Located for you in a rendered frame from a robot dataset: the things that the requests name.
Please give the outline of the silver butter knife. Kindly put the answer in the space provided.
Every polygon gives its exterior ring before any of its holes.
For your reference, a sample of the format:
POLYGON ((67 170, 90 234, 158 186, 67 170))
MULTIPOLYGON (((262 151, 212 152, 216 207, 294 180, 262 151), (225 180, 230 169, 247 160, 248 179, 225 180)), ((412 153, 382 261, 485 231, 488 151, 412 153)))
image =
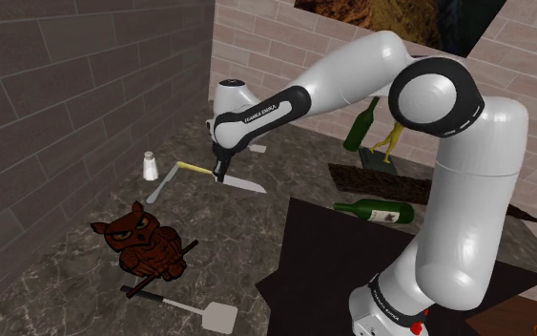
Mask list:
POLYGON ((156 199, 158 198, 161 190, 165 186, 166 183, 168 183, 176 174, 178 170, 178 165, 175 164, 174 167, 168 172, 168 174, 165 176, 165 178, 158 184, 156 189, 152 192, 152 194, 146 198, 147 203, 154 203, 156 199))

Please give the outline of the white salt shaker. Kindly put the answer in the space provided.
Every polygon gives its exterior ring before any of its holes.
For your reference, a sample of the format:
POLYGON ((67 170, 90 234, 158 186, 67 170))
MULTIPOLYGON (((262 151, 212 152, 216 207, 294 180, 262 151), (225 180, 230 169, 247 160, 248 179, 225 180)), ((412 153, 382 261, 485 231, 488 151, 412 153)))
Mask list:
POLYGON ((158 179, 158 169, 155 161, 155 156, 152 151, 144 153, 143 158, 143 178, 148 181, 158 179))

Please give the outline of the brown owl figure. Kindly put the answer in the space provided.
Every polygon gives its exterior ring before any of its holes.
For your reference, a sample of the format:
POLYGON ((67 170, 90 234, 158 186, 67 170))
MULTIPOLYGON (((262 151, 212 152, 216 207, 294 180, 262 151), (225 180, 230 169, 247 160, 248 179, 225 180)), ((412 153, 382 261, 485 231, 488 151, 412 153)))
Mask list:
POLYGON ((187 268, 184 255, 197 245, 197 241, 192 241, 183 247, 176 230, 161 226, 139 201, 133 203, 128 214, 110 223, 93 222, 91 228, 96 234, 103 235, 106 244, 119 254, 121 269, 143 278, 128 290, 128 298, 143 293, 143 289, 157 278, 166 282, 180 278, 187 268))

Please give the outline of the plain green glass bottle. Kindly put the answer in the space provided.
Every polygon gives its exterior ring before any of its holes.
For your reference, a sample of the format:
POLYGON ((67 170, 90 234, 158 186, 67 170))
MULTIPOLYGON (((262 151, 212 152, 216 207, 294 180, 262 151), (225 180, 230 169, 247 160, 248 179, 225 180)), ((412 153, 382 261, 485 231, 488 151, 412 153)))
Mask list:
POLYGON ((378 96, 374 96, 367 109, 359 113, 343 142, 343 148, 350 152, 357 152, 374 122, 374 111, 380 101, 378 96))

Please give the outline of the black robot stand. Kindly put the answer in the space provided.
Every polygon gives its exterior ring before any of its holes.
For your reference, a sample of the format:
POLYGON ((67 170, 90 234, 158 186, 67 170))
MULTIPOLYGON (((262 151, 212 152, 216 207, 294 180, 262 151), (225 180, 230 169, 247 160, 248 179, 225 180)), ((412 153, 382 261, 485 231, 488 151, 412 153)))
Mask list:
POLYGON ((279 268, 257 284, 267 336, 354 336, 351 291, 390 265, 412 235, 290 199, 279 268))

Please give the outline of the yellow figure on dark base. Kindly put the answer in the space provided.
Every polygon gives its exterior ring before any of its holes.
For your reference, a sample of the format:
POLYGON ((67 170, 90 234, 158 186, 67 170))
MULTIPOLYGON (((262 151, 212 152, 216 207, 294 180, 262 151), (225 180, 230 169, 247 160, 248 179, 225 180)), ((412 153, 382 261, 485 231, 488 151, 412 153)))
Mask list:
POLYGON ((397 170, 391 161, 390 154, 397 145, 402 131, 402 124, 396 122, 385 140, 376 143, 372 147, 360 148, 359 155, 362 167, 396 176, 397 170), (387 145, 386 151, 384 153, 377 151, 377 148, 383 145, 387 145))

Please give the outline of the dark brown mat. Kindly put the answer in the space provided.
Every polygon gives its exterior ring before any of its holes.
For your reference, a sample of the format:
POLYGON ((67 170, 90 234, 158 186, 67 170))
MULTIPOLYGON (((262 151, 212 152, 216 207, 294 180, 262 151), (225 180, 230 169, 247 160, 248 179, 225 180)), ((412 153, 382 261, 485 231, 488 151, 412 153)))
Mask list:
POLYGON ((425 205, 427 232, 447 222, 461 233, 482 229, 500 234, 507 215, 537 221, 508 202, 515 177, 476 177, 444 168, 433 179, 417 179, 335 163, 328 168, 342 192, 425 205))

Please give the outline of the green bottle with label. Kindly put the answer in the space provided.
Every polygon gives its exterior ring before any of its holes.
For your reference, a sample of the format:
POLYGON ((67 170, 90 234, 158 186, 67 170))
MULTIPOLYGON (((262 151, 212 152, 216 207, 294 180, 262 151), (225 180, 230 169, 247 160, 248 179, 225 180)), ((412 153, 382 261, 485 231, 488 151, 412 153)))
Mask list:
POLYGON ((334 203, 337 211, 348 212, 366 221, 410 223, 415 211, 411 204, 381 199, 360 199, 354 203, 334 203))

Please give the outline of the brown wooden table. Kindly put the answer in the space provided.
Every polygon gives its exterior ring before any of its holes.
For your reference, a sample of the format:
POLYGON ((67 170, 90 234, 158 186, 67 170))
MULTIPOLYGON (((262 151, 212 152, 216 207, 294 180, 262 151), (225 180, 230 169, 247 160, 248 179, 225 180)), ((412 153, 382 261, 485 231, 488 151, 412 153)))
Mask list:
POLYGON ((466 322, 481 336, 537 336, 537 302, 515 296, 466 322))

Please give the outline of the yellow handled kitchen knife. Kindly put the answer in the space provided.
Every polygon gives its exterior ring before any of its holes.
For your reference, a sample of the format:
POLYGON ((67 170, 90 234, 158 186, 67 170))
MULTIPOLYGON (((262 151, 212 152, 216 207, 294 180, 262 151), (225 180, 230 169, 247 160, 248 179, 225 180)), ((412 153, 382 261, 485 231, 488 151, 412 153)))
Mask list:
MULTIPOLYGON (((186 162, 182 162, 182 161, 178 161, 176 165, 178 168, 183 168, 183 169, 191 170, 194 172, 210 175, 215 179, 215 181, 218 181, 218 177, 211 170, 201 168, 201 167, 198 167, 198 166, 186 163, 186 162)), ((233 186, 239 189, 244 189, 244 190, 253 191, 253 192, 262 193, 262 194, 266 193, 266 190, 257 183, 254 183, 246 179, 235 178, 229 175, 225 175, 221 183, 225 185, 233 186)))

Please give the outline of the black handled white spatula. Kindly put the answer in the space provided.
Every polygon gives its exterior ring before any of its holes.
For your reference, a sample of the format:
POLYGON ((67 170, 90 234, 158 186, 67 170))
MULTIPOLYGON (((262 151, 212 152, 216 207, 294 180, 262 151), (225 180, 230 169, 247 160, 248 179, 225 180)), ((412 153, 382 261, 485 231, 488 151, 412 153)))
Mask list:
POLYGON ((235 306, 217 302, 210 302, 204 309, 199 309, 147 291, 140 290, 135 293, 135 296, 198 314, 201 316, 201 325, 204 329, 225 335, 230 335, 233 332, 238 315, 238 309, 235 306))

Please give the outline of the wall picture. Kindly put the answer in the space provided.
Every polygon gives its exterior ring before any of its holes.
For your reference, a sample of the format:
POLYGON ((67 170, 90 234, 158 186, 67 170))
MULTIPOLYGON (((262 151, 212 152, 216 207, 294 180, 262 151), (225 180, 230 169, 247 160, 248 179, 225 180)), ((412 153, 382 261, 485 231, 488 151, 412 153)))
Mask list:
POLYGON ((506 0, 295 0, 304 11, 466 57, 506 0))

